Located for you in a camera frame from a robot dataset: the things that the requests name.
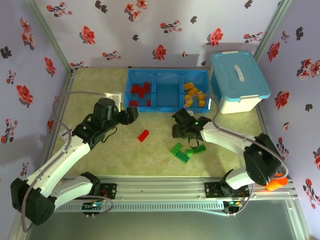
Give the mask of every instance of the floral wallpaper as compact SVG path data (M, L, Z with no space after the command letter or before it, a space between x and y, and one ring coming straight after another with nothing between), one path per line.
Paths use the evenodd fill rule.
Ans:
M279 0L33 1L71 68L208 68L214 52L254 53L279 4ZM275 44L271 59L276 52Z
M10 184L40 167L66 72L24 1L0 6L0 239L6 240L17 215Z
M271 88L271 97L260 106L273 142L289 167L310 231L317 239L320 31L315 29L319 9L318 0L294 0L258 63Z

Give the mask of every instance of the red building block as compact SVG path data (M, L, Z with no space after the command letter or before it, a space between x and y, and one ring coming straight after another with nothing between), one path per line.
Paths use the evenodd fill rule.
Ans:
M139 98L143 99L145 97L145 89L143 87L139 88Z
M143 133L141 133L141 135L138 137L139 141L142 143L148 135L149 135L149 131L144 130Z
M133 88L131 89L132 94L137 94L139 92L140 86L138 84L133 85Z
M147 93L150 93L150 83L149 82L145 82L144 85L144 92L147 94Z
M129 103L129 105L130 105L131 107L138 107L138 101L131 101L131 102Z

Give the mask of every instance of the yellow block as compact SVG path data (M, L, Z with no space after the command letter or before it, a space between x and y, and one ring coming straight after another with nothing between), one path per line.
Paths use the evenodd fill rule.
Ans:
M186 102L189 100L189 98L191 98L190 95L185 95L185 96L184 96L184 103L186 103Z
M196 87L194 87L194 88L192 88L190 91L188 91L188 94L189 94L190 96L193 96L193 95L195 95L198 91L199 91L199 89L196 88Z
M193 89L194 87L195 85L192 82L189 82L184 85L184 90L187 91L187 90Z
M192 106L192 103L194 102L194 100L193 99L191 99L189 102L188 102L188 104L186 105L186 107L187 108L190 108L191 106Z
M203 94L203 91L198 91L197 94ZM199 100L205 100L205 95L198 95L197 96Z
M204 107L206 104L205 100L199 100L199 107Z

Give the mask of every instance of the green building block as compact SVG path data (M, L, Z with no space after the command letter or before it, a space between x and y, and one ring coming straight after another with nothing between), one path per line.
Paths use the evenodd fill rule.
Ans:
M187 149L185 151L185 154L188 156L188 157L191 157L193 154L194 154L194 151L192 149Z
M183 147L184 147L184 146L182 146L181 143L177 143L177 144L172 148L172 150L171 150L170 152L171 152L173 155L177 155L177 153L180 152Z
M193 148L192 151L193 151L193 154L199 154L199 153L206 151L206 147L205 147L205 145L200 145L196 148Z
M189 161L190 157L188 157L186 154L184 154L183 152L179 151L176 155L175 155L178 159L180 159L182 162L184 162L185 164Z

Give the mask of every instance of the box handle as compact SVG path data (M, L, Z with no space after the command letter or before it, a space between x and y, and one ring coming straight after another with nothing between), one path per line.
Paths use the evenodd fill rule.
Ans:
M234 65L234 68L235 68L235 70L236 70L236 73L238 74L239 80L240 80L241 82L244 82L244 81L245 81L245 77L244 77L244 75L242 74L242 71L241 71L240 67L239 67L238 65Z

